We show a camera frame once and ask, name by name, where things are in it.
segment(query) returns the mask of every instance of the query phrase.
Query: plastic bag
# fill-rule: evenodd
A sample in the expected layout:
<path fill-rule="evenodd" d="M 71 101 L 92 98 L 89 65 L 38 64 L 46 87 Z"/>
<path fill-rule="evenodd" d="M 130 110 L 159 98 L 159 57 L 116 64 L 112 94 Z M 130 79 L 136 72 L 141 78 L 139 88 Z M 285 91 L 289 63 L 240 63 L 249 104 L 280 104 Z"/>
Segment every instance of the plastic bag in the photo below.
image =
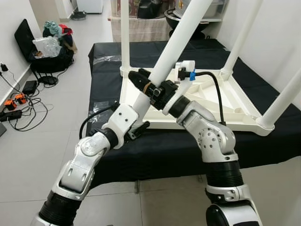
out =
<path fill-rule="evenodd" d="M 32 42 L 37 47 L 38 51 L 43 53 L 43 57 L 57 57 L 62 48 L 57 38 L 51 36 L 47 38 L 38 38 Z"/>

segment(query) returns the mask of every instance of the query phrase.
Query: white pipe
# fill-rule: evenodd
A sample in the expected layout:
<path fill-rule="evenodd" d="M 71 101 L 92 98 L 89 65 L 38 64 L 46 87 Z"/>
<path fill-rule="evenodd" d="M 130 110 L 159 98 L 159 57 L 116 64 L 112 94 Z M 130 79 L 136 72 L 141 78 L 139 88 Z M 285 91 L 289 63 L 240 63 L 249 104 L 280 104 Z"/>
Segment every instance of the white pipe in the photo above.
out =
<path fill-rule="evenodd" d="M 173 35 L 166 44 L 159 57 L 149 79 L 159 86 L 165 81 L 174 64 L 177 62 L 196 27 L 208 10 L 212 0 L 192 0 L 183 17 L 177 25 Z M 144 94 L 140 94 L 134 103 L 134 110 L 139 114 L 135 127 L 142 124 L 142 119 L 150 107 L 150 100 Z"/>
<path fill-rule="evenodd" d="M 265 129 L 273 129 L 274 123 L 301 91 L 301 68 L 287 84 L 284 90 L 256 122 Z"/>
<path fill-rule="evenodd" d="M 130 38 L 128 0 L 120 1 L 121 6 L 121 68 L 120 73 L 130 70 Z"/>
<path fill-rule="evenodd" d="M 238 55 L 240 53 L 240 50 L 241 50 L 242 46 L 244 45 L 245 40 L 251 30 L 251 27 L 258 14 L 261 4 L 262 4 L 262 0 L 257 0 L 255 5 L 253 6 L 251 12 L 249 13 L 248 17 L 246 18 L 246 21 L 245 21 L 241 31 L 239 32 L 238 37 L 236 38 L 236 41 L 231 50 L 231 53 L 224 65 L 224 67 L 221 69 L 222 74 L 226 74 L 227 76 L 230 76 L 233 73 L 234 64 L 236 63 Z"/>

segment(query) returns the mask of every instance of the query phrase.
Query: power strip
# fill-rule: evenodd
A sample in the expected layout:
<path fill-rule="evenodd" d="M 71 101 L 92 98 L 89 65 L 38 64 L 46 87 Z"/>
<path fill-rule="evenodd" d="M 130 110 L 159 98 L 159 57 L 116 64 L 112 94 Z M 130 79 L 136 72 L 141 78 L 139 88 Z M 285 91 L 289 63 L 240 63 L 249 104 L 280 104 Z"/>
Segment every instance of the power strip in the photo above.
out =
<path fill-rule="evenodd" d="M 0 121 L 9 121 L 9 120 L 14 120 L 14 119 L 19 119 L 22 116 L 22 111 L 21 110 L 16 110 L 13 112 L 2 112 L 0 113 Z"/>

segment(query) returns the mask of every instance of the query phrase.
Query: blue clip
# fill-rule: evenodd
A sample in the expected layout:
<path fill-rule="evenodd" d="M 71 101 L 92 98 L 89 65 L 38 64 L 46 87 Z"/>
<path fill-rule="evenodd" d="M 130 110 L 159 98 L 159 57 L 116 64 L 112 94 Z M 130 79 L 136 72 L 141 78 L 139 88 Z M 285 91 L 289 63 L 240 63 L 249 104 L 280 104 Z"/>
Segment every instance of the blue clip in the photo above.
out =
<path fill-rule="evenodd" d="M 192 72 L 190 72 L 189 81 L 194 81 L 196 79 L 196 69 L 193 69 Z"/>

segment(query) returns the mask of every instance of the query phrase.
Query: black device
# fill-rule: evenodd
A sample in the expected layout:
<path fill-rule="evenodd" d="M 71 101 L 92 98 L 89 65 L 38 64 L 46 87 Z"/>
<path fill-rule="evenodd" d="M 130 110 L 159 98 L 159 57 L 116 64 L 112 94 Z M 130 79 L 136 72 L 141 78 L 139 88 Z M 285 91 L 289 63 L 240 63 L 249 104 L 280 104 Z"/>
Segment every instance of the black device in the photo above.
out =
<path fill-rule="evenodd" d="M 19 119 L 22 116 L 22 111 L 21 110 L 16 110 L 13 112 L 1 112 L 0 113 L 0 121 L 8 121 L 8 120 L 14 120 L 14 119 Z"/>
<path fill-rule="evenodd" d="M 34 94 L 37 87 L 38 87 L 38 82 L 37 81 L 35 81 L 35 80 L 27 81 L 24 85 L 22 93 L 24 93 L 25 95 Z"/>

